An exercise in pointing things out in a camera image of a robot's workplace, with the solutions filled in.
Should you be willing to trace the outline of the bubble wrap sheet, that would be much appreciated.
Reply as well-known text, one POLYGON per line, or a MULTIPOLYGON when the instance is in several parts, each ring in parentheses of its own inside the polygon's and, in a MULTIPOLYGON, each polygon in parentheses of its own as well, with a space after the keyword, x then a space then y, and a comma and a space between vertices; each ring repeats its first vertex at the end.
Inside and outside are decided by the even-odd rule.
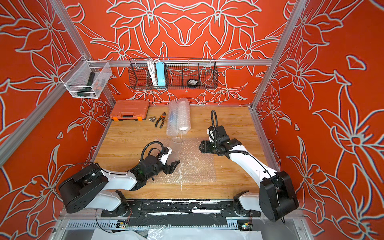
MULTIPOLYGON (((214 165, 214 155, 203 154, 199 150, 200 143, 204 138, 182 139, 183 145, 180 153, 180 164, 175 171, 167 175, 163 172, 150 181, 153 184, 197 184, 210 183, 217 180, 214 165)), ((171 147, 172 138, 159 139, 166 147, 171 147)), ((167 164, 173 161, 172 154, 169 156, 167 164)))

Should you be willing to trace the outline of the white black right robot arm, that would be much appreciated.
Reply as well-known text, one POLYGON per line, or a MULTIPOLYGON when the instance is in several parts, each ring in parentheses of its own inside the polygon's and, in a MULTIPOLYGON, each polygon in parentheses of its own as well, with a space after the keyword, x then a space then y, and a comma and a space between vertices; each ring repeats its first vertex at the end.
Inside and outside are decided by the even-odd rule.
POLYGON ((239 165, 257 184, 259 193, 249 191, 234 196, 235 211, 262 212, 271 222, 285 220, 285 216, 299 207, 289 174, 272 169, 253 156, 237 139, 230 139, 223 126, 207 129, 209 140, 202 141, 203 154, 225 156, 239 165))

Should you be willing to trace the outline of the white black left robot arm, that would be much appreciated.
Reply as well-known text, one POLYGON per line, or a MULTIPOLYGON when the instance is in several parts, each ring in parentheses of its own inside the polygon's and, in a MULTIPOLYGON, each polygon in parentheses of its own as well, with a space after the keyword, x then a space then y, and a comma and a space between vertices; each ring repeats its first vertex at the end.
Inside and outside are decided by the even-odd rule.
POLYGON ((167 163, 170 154, 148 155, 127 172, 111 172, 92 163, 64 180, 59 192, 68 214, 101 209, 108 217, 122 217, 131 209, 122 193, 137 191, 159 173, 172 174, 180 161, 167 163))

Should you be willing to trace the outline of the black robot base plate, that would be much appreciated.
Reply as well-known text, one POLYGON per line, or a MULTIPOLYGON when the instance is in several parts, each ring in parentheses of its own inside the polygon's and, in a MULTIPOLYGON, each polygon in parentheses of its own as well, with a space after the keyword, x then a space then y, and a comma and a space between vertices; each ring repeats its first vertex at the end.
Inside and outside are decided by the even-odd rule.
POLYGON ((260 217, 260 211, 242 210, 234 200, 129 200, 122 217, 205 214, 221 217, 260 217))

